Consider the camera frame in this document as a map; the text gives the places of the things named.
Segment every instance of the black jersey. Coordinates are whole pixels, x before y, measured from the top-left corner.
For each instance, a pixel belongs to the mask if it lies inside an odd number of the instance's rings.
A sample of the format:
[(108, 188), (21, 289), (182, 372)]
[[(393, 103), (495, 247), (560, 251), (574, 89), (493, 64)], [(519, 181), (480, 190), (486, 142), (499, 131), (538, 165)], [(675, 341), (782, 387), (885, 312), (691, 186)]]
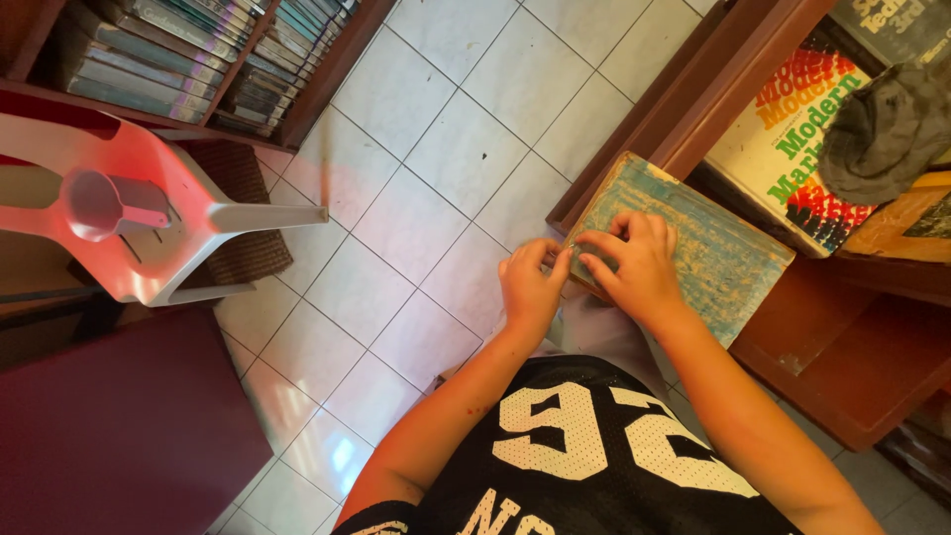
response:
[(530, 359), (419, 506), (334, 535), (799, 534), (650, 391), (600, 359)]

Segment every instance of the white tiled floor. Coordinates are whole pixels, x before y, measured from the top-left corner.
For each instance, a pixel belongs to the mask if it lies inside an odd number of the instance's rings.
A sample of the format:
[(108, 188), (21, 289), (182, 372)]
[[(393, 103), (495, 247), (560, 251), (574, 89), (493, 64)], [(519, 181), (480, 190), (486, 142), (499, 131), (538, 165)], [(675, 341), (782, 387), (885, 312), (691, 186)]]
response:
[[(211, 533), (330, 533), (387, 430), (497, 322), (498, 261), (551, 235), (547, 212), (713, 3), (402, 0), (300, 153), (257, 151), (274, 203), (332, 221), (284, 231), (294, 266), (216, 308), (274, 457)], [(798, 418), (853, 481), (888, 481), (864, 497), (890, 533), (945, 525), (876, 454)]]

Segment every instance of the bookshelf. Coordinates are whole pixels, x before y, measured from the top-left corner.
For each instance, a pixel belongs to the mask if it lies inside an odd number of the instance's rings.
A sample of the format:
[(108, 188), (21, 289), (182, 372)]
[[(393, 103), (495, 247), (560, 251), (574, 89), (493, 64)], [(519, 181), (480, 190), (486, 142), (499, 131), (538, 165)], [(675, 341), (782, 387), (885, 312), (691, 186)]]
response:
[(255, 44), (274, 18), (281, 0), (271, 0), (258, 17), (247, 44), (224, 73), (223, 80), (211, 99), (211, 105), (198, 124), (191, 124), (138, 109), (116, 106), (83, 96), (60, 91), (42, 75), (37, 75), (40, 50), (49, 37), (53, 23), (67, 0), (0, 0), (0, 91), (24, 94), (86, 109), (98, 109), (129, 120), (149, 123), (167, 129), (196, 132), (204, 137), (228, 139), (250, 145), (295, 153), (320, 113), (340, 88), (347, 73), (357, 63), (396, 0), (362, 0), (359, 9), (333, 46), (314, 70), (310, 82), (289, 109), (281, 126), (270, 138), (210, 125), (213, 111), (234, 82)]

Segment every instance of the plastic chair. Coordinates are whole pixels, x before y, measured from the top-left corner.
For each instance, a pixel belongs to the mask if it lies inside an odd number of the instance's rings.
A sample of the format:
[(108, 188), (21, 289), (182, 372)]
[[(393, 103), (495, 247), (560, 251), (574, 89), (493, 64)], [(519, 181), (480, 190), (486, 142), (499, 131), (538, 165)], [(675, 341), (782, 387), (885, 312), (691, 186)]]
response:
[(0, 153), (60, 176), (76, 169), (150, 181), (165, 192), (170, 226), (110, 235), (77, 236), (62, 199), (48, 208), (0, 207), (0, 229), (44, 236), (61, 244), (116, 301), (149, 307), (178, 305), (253, 290), (250, 284), (178, 289), (218, 246), (252, 230), (327, 222), (326, 207), (232, 202), (182, 149), (119, 119), (104, 140), (85, 130), (0, 113)]

